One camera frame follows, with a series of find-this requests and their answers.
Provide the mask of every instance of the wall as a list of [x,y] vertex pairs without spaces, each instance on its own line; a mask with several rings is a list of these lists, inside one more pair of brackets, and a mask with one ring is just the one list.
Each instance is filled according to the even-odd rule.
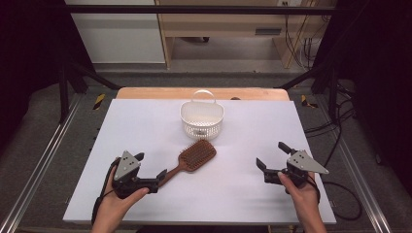
[[[151,0],[65,0],[68,5],[153,5]],[[93,63],[164,63],[155,14],[72,14]]]

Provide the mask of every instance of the human hand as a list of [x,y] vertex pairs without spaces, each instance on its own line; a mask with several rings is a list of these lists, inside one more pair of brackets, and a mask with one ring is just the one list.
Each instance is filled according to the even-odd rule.
[[[312,178],[312,181],[315,180],[313,173],[309,173],[309,176]],[[303,225],[305,232],[326,232],[321,214],[319,213],[316,188],[309,183],[305,183],[302,187],[297,188],[291,179],[282,172],[278,173],[278,177],[292,197],[297,217]]]
[[104,193],[108,194],[103,198],[99,210],[97,211],[96,220],[91,229],[92,233],[115,232],[130,207],[149,192],[149,189],[144,187],[136,190],[127,198],[120,199],[112,188],[112,180],[115,171],[116,166],[112,169],[110,178],[107,181]]

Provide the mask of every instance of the white basket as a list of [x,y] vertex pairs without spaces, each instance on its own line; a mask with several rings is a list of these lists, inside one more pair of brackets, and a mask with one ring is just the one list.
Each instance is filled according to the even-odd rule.
[[[194,101],[198,93],[210,94],[214,102]],[[197,90],[191,96],[191,101],[186,102],[181,107],[181,118],[186,134],[192,139],[212,140],[216,138],[222,130],[224,108],[216,103],[216,98],[209,90]]]

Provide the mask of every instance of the hair brush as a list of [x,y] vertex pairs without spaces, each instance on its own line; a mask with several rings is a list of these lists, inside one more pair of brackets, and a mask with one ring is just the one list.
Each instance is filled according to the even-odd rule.
[[158,184],[158,186],[162,187],[180,171],[194,172],[215,155],[216,150],[212,144],[206,140],[197,141],[179,154],[179,164],[166,174],[166,177]]

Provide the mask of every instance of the white table surface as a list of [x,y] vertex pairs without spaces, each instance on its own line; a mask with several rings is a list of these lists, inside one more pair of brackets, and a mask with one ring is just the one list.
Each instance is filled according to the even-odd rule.
[[[115,99],[105,117],[63,220],[90,224],[107,170],[124,150],[144,152],[138,177],[172,170],[178,155],[194,143],[186,136],[180,107],[188,100]],[[217,155],[194,173],[181,172],[158,193],[148,194],[123,222],[138,224],[290,224],[298,223],[291,197],[281,185],[265,183],[258,157],[269,169],[286,167],[284,142],[312,156],[292,101],[218,100],[223,130],[211,141]],[[325,188],[320,211],[336,223]]]

